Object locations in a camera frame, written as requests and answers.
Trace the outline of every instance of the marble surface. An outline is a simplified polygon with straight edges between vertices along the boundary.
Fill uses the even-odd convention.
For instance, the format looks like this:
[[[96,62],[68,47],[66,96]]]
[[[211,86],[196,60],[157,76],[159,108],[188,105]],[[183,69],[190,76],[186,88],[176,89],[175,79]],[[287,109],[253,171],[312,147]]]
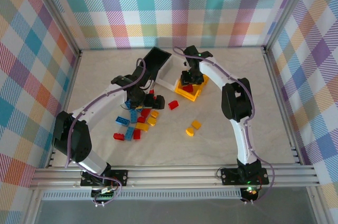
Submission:
[[[271,163],[293,163],[287,134],[259,48],[207,49],[232,74],[249,79],[256,106],[252,121],[253,142],[258,155]],[[118,75],[134,71],[136,59],[149,49],[85,51],[80,63],[68,112],[94,99]],[[113,110],[91,131],[93,149],[111,165],[142,164],[234,164],[237,145],[230,122],[221,111],[221,91],[209,81],[195,102],[155,85],[155,94],[163,95],[164,110],[157,124],[138,142],[113,139],[126,127],[115,123],[117,116],[129,118],[129,111]],[[177,100],[175,110],[168,103]],[[185,130],[197,119],[202,127],[189,137]],[[57,152],[53,166],[63,166],[65,156]]]

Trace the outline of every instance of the toy block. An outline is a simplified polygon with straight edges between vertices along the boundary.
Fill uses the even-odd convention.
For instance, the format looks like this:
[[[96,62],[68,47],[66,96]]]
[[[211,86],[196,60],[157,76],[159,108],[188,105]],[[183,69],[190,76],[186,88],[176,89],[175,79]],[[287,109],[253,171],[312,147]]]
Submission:
[[[168,105],[169,105],[169,109],[173,110],[174,108],[177,108],[179,106],[179,102],[174,100],[172,102],[169,102]]]
[[[124,141],[125,140],[125,136],[122,133],[114,133],[113,138],[117,139],[118,141]]]
[[[137,123],[135,126],[135,129],[140,129],[140,130],[144,130],[145,132],[147,132],[149,129],[149,126],[147,124]]]
[[[156,125],[156,118],[149,117],[148,120],[147,120],[147,123],[152,125],[152,126]]]
[[[130,110],[130,122],[132,124],[137,123],[137,111],[134,109]]]
[[[185,130],[185,132],[189,135],[189,136],[194,136],[194,128],[189,127]]]
[[[152,111],[152,110],[151,109],[143,109],[141,111],[141,116],[146,118],[147,116],[149,116],[150,111]]]
[[[132,104],[130,103],[130,100],[128,100],[125,102],[125,105],[127,106],[128,109],[130,109]]]
[[[134,130],[134,139],[135,140],[141,139],[141,130],[139,130],[139,129]]]
[[[144,124],[144,123],[146,122],[146,118],[145,118],[145,117],[139,117],[139,118],[137,119],[137,122],[138,122],[138,123]]]
[[[152,117],[154,117],[154,118],[156,118],[156,117],[158,117],[158,112],[157,111],[155,111],[155,110],[153,110],[151,113],[150,113],[150,115],[152,116]]]
[[[198,130],[201,127],[201,123],[197,120],[194,120],[194,122],[191,123],[192,127],[194,127],[196,130]]]
[[[188,93],[192,93],[194,91],[194,88],[192,85],[183,86],[182,89]]]
[[[128,127],[126,135],[125,135],[125,140],[131,141],[132,136],[133,136],[134,128],[133,127]]]
[[[118,116],[115,120],[116,123],[118,123],[119,125],[123,125],[123,126],[128,126],[130,121],[128,119],[125,119],[123,117]]]

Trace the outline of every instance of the yellow tray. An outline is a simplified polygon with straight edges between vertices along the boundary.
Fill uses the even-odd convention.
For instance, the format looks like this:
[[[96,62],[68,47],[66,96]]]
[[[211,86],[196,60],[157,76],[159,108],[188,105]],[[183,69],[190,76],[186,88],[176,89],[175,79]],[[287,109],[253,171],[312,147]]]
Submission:
[[[206,75],[203,75],[204,78],[204,82],[200,85],[192,85],[194,91],[192,91],[191,93],[184,91],[182,89],[182,85],[181,85],[181,81],[178,80],[177,84],[176,84],[176,88],[175,88],[175,92],[178,93],[181,96],[184,96],[185,98],[191,100],[191,101],[195,101],[196,98],[201,94],[203,87],[208,83],[209,81],[209,77]]]

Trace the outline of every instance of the red lego brick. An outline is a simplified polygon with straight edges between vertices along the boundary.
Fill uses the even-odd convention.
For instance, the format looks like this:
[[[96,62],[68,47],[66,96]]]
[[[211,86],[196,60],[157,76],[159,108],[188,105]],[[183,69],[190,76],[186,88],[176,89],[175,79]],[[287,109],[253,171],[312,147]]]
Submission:
[[[144,123],[146,122],[146,118],[145,118],[145,117],[139,117],[139,118],[137,119],[137,122],[138,122],[138,123],[144,124]]]
[[[141,116],[147,118],[147,116],[149,116],[150,111],[152,111],[152,109],[143,109],[141,111]]]
[[[134,139],[135,140],[141,139],[141,130],[140,129],[134,130]]]
[[[179,106],[179,102],[176,100],[173,100],[172,102],[168,103],[169,109],[173,110],[174,108],[177,108]]]
[[[183,89],[184,91],[188,92],[188,93],[191,93],[191,92],[194,91],[194,88],[193,88],[192,85],[184,86],[182,89]]]
[[[118,141],[124,141],[125,135],[122,133],[114,133],[113,138],[117,139]]]

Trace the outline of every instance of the checkered wall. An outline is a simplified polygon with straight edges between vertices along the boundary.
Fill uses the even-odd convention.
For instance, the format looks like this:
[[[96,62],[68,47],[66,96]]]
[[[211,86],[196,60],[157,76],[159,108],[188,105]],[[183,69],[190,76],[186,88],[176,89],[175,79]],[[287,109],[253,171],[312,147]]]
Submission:
[[[82,48],[261,46],[288,0],[55,0]]]
[[[302,154],[338,223],[338,0],[301,0],[272,59]]]
[[[75,55],[42,0],[0,0],[0,223],[18,223]]]

